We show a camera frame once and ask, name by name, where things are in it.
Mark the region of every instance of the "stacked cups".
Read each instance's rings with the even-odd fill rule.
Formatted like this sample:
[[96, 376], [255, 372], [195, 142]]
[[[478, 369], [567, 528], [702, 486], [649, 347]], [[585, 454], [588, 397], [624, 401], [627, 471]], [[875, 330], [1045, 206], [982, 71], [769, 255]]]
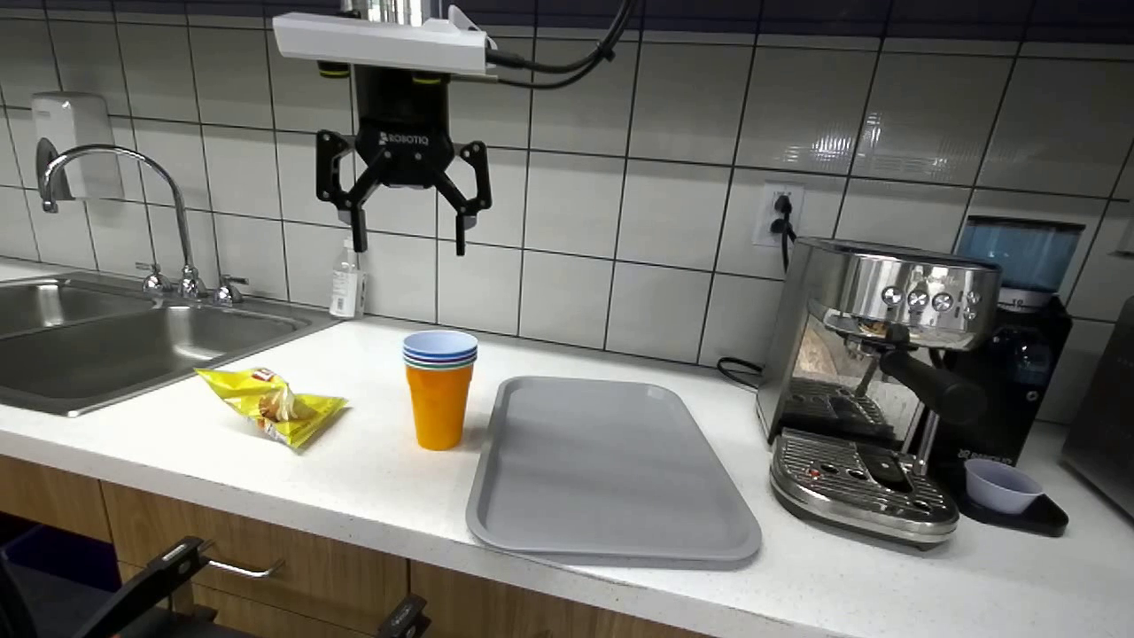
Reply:
[[461, 443], [475, 354], [478, 340], [457, 330], [404, 337], [404, 376], [411, 383], [418, 447], [450, 450]]

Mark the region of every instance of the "chip bag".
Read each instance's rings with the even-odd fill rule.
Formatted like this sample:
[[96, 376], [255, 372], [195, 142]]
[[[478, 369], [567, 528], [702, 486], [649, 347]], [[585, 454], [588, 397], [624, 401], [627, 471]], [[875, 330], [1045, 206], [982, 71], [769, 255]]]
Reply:
[[198, 376], [223, 404], [291, 450], [305, 450], [347, 411], [344, 397], [291, 393], [287, 379], [269, 369], [198, 369]]

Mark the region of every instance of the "kitchen sink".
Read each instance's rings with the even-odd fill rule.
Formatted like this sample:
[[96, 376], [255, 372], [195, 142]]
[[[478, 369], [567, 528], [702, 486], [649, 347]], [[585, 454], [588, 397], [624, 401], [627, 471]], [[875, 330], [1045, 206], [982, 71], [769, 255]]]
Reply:
[[0, 337], [145, 312], [149, 305], [145, 294], [135, 294], [124, 284], [89, 276], [14, 280], [0, 284]]
[[[4, 326], [14, 326], [0, 333], [0, 404], [53, 415], [82, 415], [156, 383], [170, 383], [191, 369], [220, 365], [330, 326], [319, 315], [269, 305], [152, 308], [145, 294], [138, 294], [138, 305], [138, 298], [113, 298], [89, 284], [71, 287], [71, 280], [64, 280], [64, 294], [57, 298], [43, 287], [25, 284], [0, 291]], [[28, 301], [14, 312], [25, 319], [21, 326], [7, 319], [7, 308], [18, 308], [18, 301]]]

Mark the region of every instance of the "drawer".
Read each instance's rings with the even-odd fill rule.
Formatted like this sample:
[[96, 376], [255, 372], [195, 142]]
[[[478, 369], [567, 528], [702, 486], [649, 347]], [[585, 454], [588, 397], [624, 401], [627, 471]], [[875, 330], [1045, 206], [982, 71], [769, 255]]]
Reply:
[[687, 638], [677, 627], [425, 564], [411, 567], [411, 592], [425, 599], [429, 638]]
[[280, 606], [262, 606], [252, 599], [237, 599], [230, 592], [216, 592], [198, 585], [195, 603], [216, 610], [216, 624], [255, 634], [255, 638], [372, 638], [376, 627], [344, 627], [315, 617], [301, 617]]
[[195, 585], [298, 617], [376, 631], [408, 595], [408, 564], [319, 535], [103, 486], [120, 567], [142, 567], [184, 535], [209, 542], [209, 556], [237, 567], [273, 567], [269, 578], [202, 571]]
[[0, 457], [0, 510], [110, 542], [96, 479]]

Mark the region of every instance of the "wall socket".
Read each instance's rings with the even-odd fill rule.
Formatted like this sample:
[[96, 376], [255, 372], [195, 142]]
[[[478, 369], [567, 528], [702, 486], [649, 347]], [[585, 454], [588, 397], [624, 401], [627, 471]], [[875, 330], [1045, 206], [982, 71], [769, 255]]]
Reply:
[[773, 234], [773, 223], [780, 220], [776, 213], [780, 195], [790, 202], [790, 227], [801, 230], [804, 188], [762, 184], [755, 198], [755, 223], [751, 223], [751, 245], [762, 252], [780, 252], [780, 234]]

